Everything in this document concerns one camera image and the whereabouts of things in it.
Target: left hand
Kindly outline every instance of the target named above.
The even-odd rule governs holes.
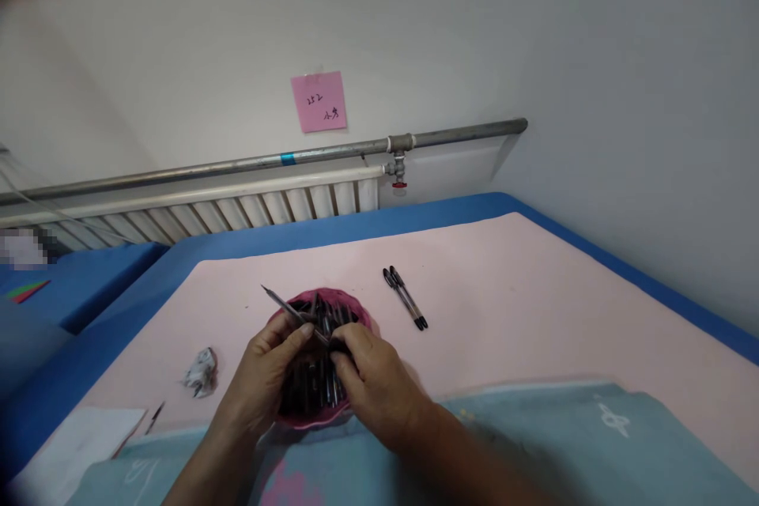
[[[293,329],[277,315],[247,344],[240,365],[211,421],[210,431],[232,430],[258,440],[274,423],[287,367],[314,333],[307,323]]]

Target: pink sticky note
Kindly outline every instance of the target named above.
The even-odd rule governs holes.
[[[346,97],[339,71],[290,79],[303,132],[346,128]]]

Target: metal pipe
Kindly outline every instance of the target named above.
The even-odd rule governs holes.
[[[293,166],[295,164],[309,164],[338,158],[359,157],[368,154],[381,154],[385,152],[408,151],[413,148],[449,144],[451,142],[463,142],[478,138],[491,138],[506,134],[520,134],[527,128],[527,119],[512,119],[498,123],[487,123],[475,126],[463,126],[449,130],[435,130],[422,134],[403,134],[378,138],[372,141],[353,142],[351,144],[323,146],[321,148],[298,150],[291,153],[267,154],[260,157],[242,158],[240,160],[225,160],[211,164],[200,164],[184,168],[171,168],[156,172],[144,172],[142,174],[130,174],[128,176],[116,176],[115,178],[103,178],[63,184],[61,186],[41,187],[26,190],[24,194],[35,200],[69,198],[76,195],[96,194],[97,192],[126,190],[129,188],[153,186],[167,182],[179,182],[180,180],[209,178],[240,172],[253,172],[281,166]],[[16,194],[9,192],[0,194],[0,206],[11,206],[22,203],[23,200]]]

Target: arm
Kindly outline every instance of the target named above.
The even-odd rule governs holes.
[[[390,344],[359,324],[334,335],[353,354],[331,357],[350,404],[367,429],[401,460],[462,504],[549,504],[518,470],[481,445],[424,395]]]
[[[293,330],[280,314],[248,343],[206,436],[164,506],[234,504],[250,472],[255,445],[274,420],[285,370],[313,331],[313,324]]]

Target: hand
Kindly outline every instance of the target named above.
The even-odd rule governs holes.
[[[413,444],[414,436],[437,413],[395,348],[360,324],[339,327],[333,336],[345,342],[353,355],[352,361],[344,353],[333,352],[330,357],[361,423],[393,452]]]
[[[274,422],[287,366],[313,333],[314,325],[310,323],[294,330],[289,317],[282,312],[254,336],[209,431],[231,429],[235,436],[258,440]]]

